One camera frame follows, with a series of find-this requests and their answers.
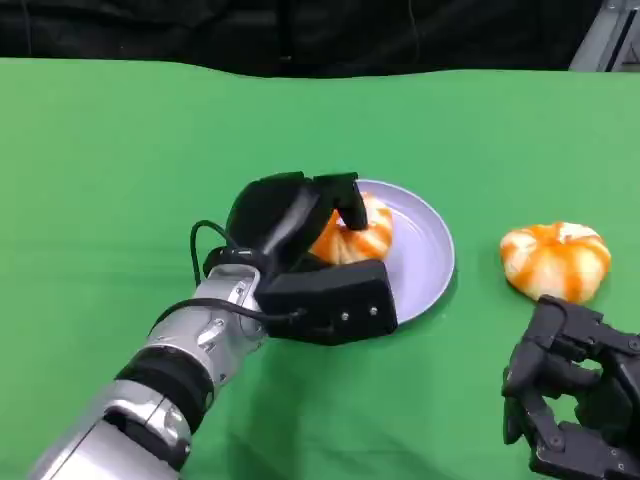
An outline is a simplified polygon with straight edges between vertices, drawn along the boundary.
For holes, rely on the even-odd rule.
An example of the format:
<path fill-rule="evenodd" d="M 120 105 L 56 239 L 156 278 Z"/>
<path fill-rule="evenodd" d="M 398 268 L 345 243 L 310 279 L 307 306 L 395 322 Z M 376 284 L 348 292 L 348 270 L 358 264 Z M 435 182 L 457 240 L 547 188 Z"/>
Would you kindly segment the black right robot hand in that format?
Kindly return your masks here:
<path fill-rule="evenodd" d="M 639 337 L 601 313 L 541 296 L 503 371 L 503 441 L 526 439 L 531 471 L 639 476 Z"/>

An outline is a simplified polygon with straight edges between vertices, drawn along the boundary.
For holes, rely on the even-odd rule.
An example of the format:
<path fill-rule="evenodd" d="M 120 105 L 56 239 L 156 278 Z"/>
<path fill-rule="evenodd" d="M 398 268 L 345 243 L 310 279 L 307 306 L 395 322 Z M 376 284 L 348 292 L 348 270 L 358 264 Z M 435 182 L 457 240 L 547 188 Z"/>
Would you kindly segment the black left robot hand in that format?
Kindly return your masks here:
<path fill-rule="evenodd" d="M 279 173 L 249 183 L 236 197 L 226 224 L 235 243 L 268 258 L 274 272 L 291 270 L 337 213 L 352 230 L 368 225 L 355 172 L 307 177 Z"/>

